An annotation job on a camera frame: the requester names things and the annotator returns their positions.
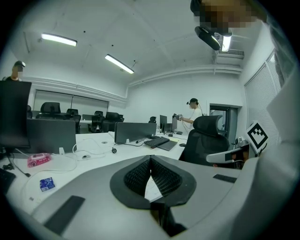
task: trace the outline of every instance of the ventilation grille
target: ventilation grille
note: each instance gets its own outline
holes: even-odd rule
[[[221,50],[218,51],[218,53],[221,54],[233,54],[233,55],[239,55],[244,57],[244,52],[240,50],[234,50],[234,49],[229,49],[228,52],[222,52]]]

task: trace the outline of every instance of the white t-shirt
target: white t-shirt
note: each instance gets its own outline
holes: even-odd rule
[[[200,108],[196,108],[196,109],[193,111],[192,116],[190,117],[190,119],[193,120],[193,121],[195,121],[195,119],[198,118],[198,117],[202,117],[202,111],[201,111]],[[190,130],[190,131],[191,131],[192,129],[194,129],[192,123],[190,123],[189,125],[190,125],[190,126],[189,126],[189,130]]]

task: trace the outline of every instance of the ceiling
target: ceiling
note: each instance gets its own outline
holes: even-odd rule
[[[52,0],[25,17],[30,55],[82,68],[127,83],[181,68],[211,65],[213,50],[194,32],[190,0]],[[76,47],[42,40],[52,33],[78,41]],[[232,49],[251,52],[254,27],[232,29]],[[130,75],[105,60],[107,54],[135,71]]]

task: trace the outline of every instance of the desk partition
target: desk partition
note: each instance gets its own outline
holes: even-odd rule
[[[115,143],[126,143],[143,139],[156,133],[156,123],[117,122],[115,125]]]

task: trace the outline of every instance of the ceiling light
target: ceiling light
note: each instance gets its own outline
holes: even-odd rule
[[[51,40],[51,41],[55,41],[55,42],[59,42],[59,43],[64,43],[64,44],[68,44],[71,46],[76,46],[77,45],[77,41],[66,38],[66,37],[61,37],[61,36],[57,36],[57,35],[53,35],[53,34],[48,34],[48,33],[42,33],[42,39],[46,39],[46,40]]]
[[[231,36],[230,37],[223,36],[223,42],[222,42],[222,51],[223,52],[228,52],[229,46],[230,46],[230,41],[231,41]]]
[[[119,66],[120,68],[124,69],[125,71],[129,72],[130,74],[133,74],[134,71],[131,70],[129,67],[127,67],[126,65],[124,65],[123,63],[121,63],[119,60],[115,59],[114,57],[112,57],[111,55],[106,55],[105,59],[111,61],[112,63],[114,63],[115,65]]]

